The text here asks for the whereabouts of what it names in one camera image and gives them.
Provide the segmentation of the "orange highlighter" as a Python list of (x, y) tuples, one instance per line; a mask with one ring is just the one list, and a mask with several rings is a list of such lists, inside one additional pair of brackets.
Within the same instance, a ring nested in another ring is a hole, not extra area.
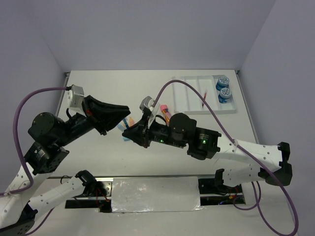
[(130, 126), (133, 126), (135, 124), (135, 121), (132, 117), (129, 118), (129, 124)]

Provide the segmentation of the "blue highlighter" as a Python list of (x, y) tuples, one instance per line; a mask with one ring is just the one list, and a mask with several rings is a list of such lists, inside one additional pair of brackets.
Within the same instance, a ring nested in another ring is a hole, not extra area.
[(124, 132), (124, 130), (126, 129), (123, 125), (121, 125), (121, 124), (118, 124), (117, 125), (117, 128), (119, 129), (119, 130), (121, 130), (122, 132)]

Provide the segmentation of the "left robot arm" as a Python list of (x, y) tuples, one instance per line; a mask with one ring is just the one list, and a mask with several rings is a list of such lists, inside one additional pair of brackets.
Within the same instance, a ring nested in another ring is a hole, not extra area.
[(128, 106), (103, 103), (90, 95), (69, 94), (67, 101), (68, 108), (76, 112), (67, 121), (44, 112), (34, 118), (28, 130), (34, 143), (24, 155), (24, 160), (34, 184), (29, 184), (24, 169), (20, 169), (10, 184), (7, 195), (1, 197), (2, 236), (28, 235), (37, 219), (69, 198), (106, 195), (103, 184), (87, 170), (82, 170), (60, 186), (34, 196), (39, 186), (69, 154), (64, 149), (66, 145), (93, 129), (100, 135), (106, 135), (130, 113)]

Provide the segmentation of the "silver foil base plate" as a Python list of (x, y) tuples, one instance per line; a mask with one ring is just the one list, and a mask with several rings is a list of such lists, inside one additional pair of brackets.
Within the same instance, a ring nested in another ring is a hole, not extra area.
[(116, 213), (201, 210), (197, 177), (117, 178), (111, 208)]

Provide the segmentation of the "white compartment tray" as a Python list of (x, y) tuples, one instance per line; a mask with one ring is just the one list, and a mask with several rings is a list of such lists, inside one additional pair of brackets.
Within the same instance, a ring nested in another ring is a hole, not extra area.
[[(226, 75), (181, 76), (174, 80), (183, 81), (203, 96), (217, 115), (236, 113), (236, 104)], [(205, 115), (209, 110), (198, 95), (181, 83), (173, 83), (174, 112), (187, 115)]]

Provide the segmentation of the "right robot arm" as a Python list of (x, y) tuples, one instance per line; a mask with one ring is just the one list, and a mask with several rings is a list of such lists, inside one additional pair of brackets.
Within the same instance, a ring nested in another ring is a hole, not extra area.
[(177, 148), (187, 147), (187, 155), (198, 159), (225, 159), (244, 163), (242, 168), (223, 167), (215, 172), (214, 187), (225, 192), (230, 187), (253, 181), (265, 181), (273, 186), (288, 186), (292, 180), (289, 164), (290, 146), (281, 142), (275, 146), (229, 140), (218, 131), (197, 127), (197, 122), (183, 113), (170, 119), (169, 125), (149, 123), (143, 116), (123, 132), (123, 137), (148, 148), (157, 142)]

